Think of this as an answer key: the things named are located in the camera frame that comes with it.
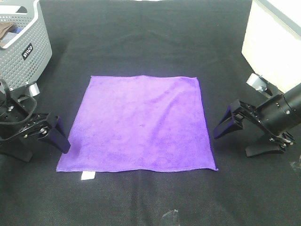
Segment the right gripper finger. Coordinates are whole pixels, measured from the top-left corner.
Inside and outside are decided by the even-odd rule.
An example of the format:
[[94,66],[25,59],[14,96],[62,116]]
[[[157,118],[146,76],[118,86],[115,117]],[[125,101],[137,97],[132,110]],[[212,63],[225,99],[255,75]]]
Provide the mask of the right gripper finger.
[[283,148],[278,140],[269,136],[262,136],[254,143],[246,147],[246,156],[254,157],[263,154],[283,154],[285,148]]
[[242,130],[244,128],[243,119],[242,115],[235,113],[235,109],[229,106],[221,121],[214,128],[214,139],[219,139],[231,132]]

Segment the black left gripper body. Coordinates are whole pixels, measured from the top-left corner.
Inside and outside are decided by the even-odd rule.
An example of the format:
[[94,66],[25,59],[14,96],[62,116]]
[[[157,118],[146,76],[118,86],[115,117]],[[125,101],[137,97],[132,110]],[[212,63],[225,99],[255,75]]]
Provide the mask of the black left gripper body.
[[25,103],[14,97],[6,97],[0,106],[0,143],[17,138],[39,137],[44,131],[43,122],[50,113],[37,113],[37,101],[29,95]]

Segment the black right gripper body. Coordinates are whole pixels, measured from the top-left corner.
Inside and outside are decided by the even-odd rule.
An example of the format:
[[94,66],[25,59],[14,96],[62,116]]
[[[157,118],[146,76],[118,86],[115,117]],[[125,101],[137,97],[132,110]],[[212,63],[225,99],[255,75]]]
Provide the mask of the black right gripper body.
[[276,95],[258,107],[235,100],[231,107],[235,113],[258,126],[266,135],[278,140],[281,146],[292,145],[295,140],[288,132],[295,127],[295,98]]

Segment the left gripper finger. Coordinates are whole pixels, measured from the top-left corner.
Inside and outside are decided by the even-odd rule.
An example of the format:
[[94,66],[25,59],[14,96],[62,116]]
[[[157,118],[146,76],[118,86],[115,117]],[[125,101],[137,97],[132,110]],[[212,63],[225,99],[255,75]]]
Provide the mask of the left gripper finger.
[[38,140],[54,146],[62,153],[68,153],[70,143],[63,129],[63,122],[59,116],[48,115],[43,122],[43,132]]
[[33,156],[28,140],[17,138],[0,144],[0,154],[29,162]]

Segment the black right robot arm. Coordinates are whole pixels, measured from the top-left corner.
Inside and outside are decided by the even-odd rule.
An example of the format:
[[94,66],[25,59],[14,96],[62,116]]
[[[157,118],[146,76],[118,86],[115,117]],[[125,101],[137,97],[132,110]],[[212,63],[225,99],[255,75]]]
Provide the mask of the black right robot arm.
[[214,128],[214,139],[242,130],[243,119],[249,120],[264,132],[255,143],[246,147],[248,157],[284,153],[286,147],[295,142],[288,130],[301,123],[300,84],[284,94],[269,98],[258,107],[235,100]]

